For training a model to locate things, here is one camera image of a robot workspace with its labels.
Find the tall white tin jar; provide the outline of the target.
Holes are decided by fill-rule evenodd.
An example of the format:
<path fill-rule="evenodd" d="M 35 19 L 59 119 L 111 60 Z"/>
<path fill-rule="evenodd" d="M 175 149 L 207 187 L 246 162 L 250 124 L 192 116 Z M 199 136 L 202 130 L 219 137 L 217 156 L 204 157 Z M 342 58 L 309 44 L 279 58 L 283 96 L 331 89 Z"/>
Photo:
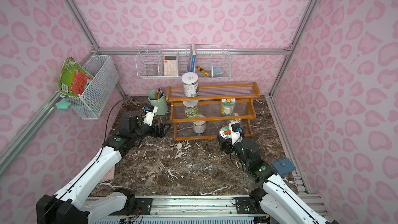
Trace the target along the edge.
<path fill-rule="evenodd" d="M 196 97 L 199 94 L 199 77 L 194 72 L 187 72 L 182 75 L 183 93 L 186 97 Z"/>

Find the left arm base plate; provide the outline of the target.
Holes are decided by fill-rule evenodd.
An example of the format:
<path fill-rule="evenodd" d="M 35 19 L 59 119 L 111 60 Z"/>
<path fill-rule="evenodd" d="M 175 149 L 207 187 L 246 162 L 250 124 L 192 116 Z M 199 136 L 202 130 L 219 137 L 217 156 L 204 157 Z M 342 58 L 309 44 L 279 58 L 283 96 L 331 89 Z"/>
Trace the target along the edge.
<path fill-rule="evenodd" d="M 150 215 L 153 198 L 131 198 L 126 203 L 125 215 Z"/>

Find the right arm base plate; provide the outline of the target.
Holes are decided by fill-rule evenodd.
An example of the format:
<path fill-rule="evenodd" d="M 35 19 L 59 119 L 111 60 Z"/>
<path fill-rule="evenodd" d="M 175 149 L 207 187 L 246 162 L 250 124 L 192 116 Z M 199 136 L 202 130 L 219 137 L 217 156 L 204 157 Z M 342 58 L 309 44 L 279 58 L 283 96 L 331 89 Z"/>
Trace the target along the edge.
<path fill-rule="evenodd" d="M 250 197 L 235 197 L 231 203 L 236 207 L 238 214 L 256 214 L 258 212 L 256 203 Z"/>

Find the strawberry lid seed jar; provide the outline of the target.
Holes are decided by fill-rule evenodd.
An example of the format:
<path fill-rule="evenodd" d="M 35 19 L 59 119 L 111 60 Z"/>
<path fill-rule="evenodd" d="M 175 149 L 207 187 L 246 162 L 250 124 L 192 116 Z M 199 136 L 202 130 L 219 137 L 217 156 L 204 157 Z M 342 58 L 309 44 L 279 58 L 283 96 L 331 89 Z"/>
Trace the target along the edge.
<path fill-rule="evenodd" d="M 230 139 L 231 138 L 231 130 L 230 130 L 230 128 L 228 126 L 222 127 L 219 130 L 219 135 L 225 140 Z"/>

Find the white lid green label jar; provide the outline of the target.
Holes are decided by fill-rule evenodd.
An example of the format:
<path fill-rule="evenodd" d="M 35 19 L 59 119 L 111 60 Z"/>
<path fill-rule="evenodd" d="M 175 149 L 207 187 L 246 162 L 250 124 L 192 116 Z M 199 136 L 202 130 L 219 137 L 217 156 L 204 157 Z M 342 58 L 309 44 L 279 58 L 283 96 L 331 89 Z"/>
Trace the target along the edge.
<path fill-rule="evenodd" d="M 195 118 L 199 114 L 198 100 L 183 101 L 182 103 L 187 118 Z"/>

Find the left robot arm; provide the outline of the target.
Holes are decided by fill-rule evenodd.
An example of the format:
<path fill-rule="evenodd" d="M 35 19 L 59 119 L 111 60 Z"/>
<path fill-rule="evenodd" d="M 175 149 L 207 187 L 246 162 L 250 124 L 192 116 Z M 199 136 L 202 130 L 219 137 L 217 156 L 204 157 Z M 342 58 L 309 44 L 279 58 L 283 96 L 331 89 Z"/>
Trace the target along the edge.
<path fill-rule="evenodd" d="M 134 147 L 148 136 L 163 138 L 171 124 L 154 120 L 156 108 L 145 107 L 145 115 L 126 112 L 119 127 L 99 152 L 69 183 L 55 194 L 44 195 L 36 204 L 39 224 L 94 224 L 109 215 L 139 217 L 150 213 L 151 200 L 138 202 L 133 191 L 119 188 L 109 196 L 87 204 L 96 185 Z"/>

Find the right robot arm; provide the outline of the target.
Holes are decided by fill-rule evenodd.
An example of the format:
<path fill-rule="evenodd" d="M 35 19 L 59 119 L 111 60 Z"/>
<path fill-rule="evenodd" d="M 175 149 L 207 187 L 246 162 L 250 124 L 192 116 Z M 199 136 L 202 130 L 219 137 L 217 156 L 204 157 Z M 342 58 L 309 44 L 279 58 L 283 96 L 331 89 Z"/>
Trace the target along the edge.
<path fill-rule="evenodd" d="M 234 154 L 244 172 L 259 185 L 253 198 L 261 210 L 280 224 L 329 224 L 285 184 L 277 170 L 262 160 L 257 142 L 252 138 L 237 141 L 217 136 L 220 150 Z"/>

